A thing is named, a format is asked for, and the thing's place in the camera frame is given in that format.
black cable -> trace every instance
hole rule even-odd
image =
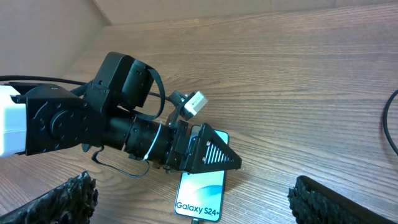
[[[0,82],[4,81],[16,81],[16,80],[36,80],[36,81],[46,81],[46,82],[60,82],[74,85],[84,85],[85,82],[66,80],[63,78],[52,78],[52,77],[35,77],[29,75],[5,75],[0,76]]]
[[[148,165],[148,168],[147,168],[147,170],[146,170],[143,174],[141,174],[141,175],[130,174],[130,173],[128,173],[128,172],[126,172],[126,171],[124,171],[124,170],[121,170],[121,169],[119,169],[119,168],[116,168],[116,167],[114,167],[114,166],[112,166],[112,165],[105,164],[105,163],[103,163],[103,162],[98,161],[98,160],[97,160],[97,155],[98,155],[98,153],[102,152],[102,151],[104,150],[104,148],[105,148],[104,146],[101,146],[101,149],[100,149],[100,150],[94,152],[93,156],[91,157],[91,160],[94,161],[95,163],[99,164],[99,165],[107,166],[107,167],[110,167],[110,168],[112,168],[112,169],[114,169],[114,170],[117,170],[117,171],[119,171],[120,173],[125,174],[126,176],[131,177],[131,178],[140,178],[140,177],[142,177],[142,176],[144,176],[145,174],[148,173],[148,171],[149,171],[149,162],[148,162],[148,161],[146,161],[146,162],[147,162],[147,165]]]
[[[59,82],[59,83],[67,83],[67,84],[73,84],[73,85],[81,85],[80,87],[71,90],[72,93],[74,93],[74,91],[77,91],[78,96],[83,96],[83,94],[81,94],[80,90],[84,90],[87,86],[84,86],[85,82],[79,82],[79,81],[74,81],[74,80],[66,80],[63,78],[51,78],[51,77],[37,77],[37,76],[30,76],[30,75],[5,75],[5,76],[0,76],[0,82],[6,82],[6,81],[21,81],[21,80],[35,80],[35,81],[46,81],[46,82]],[[150,95],[152,96],[157,96],[160,97],[160,94],[158,93],[153,93],[153,92],[149,92]],[[165,97],[165,100],[171,102],[169,97]]]
[[[390,98],[387,100],[386,103],[386,107],[384,107],[384,116],[383,116],[383,128],[384,128],[384,134],[386,134],[386,138],[388,140],[388,142],[390,143],[392,149],[396,152],[396,154],[398,155],[398,149],[397,146],[395,145],[394,141],[392,140],[391,136],[390,136],[390,132],[388,130],[388,126],[387,126],[387,115],[388,115],[388,110],[390,108],[390,105],[393,101],[393,99],[396,97],[396,95],[398,95],[398,90],[395,91]]]

robotic arm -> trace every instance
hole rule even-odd
[[[135,111],[144,106],[154,81],[160,91],[159,112],[150,116]],[[178,116],[187,121],[199,112],[207,102],[200,91],[175,91],[166,98],[156,70],[128,55],[107,54],[95,79],[72,91],[54,84],[8,83],[0,86],[0,93],[0,157],[83,144],[84,151],[110,146],[130,158],[192,174],[241,167],[241,158],[209,124],[189,142],[188,123]],[[165,99],[175,110],[166,124],[156,123]]]

phone screen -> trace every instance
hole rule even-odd
[[[190,144],[197,137],[201,127],[192,127]],[[220,138],[228,144],[228,133],[217,131]],[[201,220],[217,222],[221,216],[223,202],[225,171],[207,172],[202,174],[181,175],[174,211]]]

wooden table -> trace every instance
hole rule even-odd
[[[190,122],[229,132],[243,159],[227,173],[221,223],[294,223],[287,192],[299,175],[398,222],[398,156],[381,126],[398,89],[398,4],[111,26],[65,78],[91,80],[109,51],[152,65],[168,94],[208,97]],[[149,97],[143,111],[158,106]],[[92,223],[190,223],[174,214],[179,175],[151,169],[130,179],[90,161],[93,151],[0,159],[0,212],[87,169],[99,189]],[[145,169],[111,148],[99,160]]]

zip tie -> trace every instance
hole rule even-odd
[[[154,141],[153,141],[152,144],[150,145],[150,148],[149,148],[147,154],[144,156],[144,160],[147,160],[147,159],[148,159],[149,153],[150,153],[150,151],[152,150],[152,148],[153,148],[154,145],[155,145],[156,139],[157,139],[157,137],[159,136],[159,133],[160,133],[160,129],[162,128],[162,123],[163,123],[163,121],[160,120],[160,122],[159,122],[159,129],[157,130],[157,133],[156,133],[156,136],[155,136],[155,138],[154,138]]]

